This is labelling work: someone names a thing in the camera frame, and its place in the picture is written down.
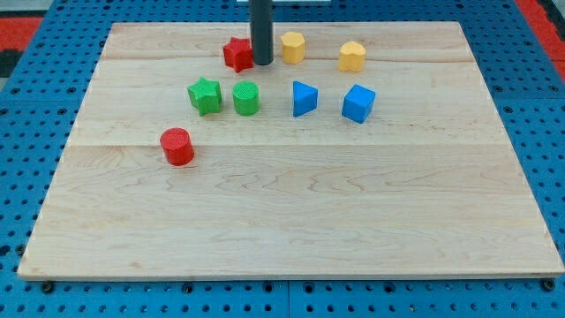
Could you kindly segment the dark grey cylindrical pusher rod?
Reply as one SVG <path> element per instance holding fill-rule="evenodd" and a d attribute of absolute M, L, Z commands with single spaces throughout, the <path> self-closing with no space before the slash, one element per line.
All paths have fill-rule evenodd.
<path fill-rule="evenodd" d="M 253 61 L 257 65 L 268 65 L 274 60 L 272 6 L 272 0 L 249 1 Z"/>

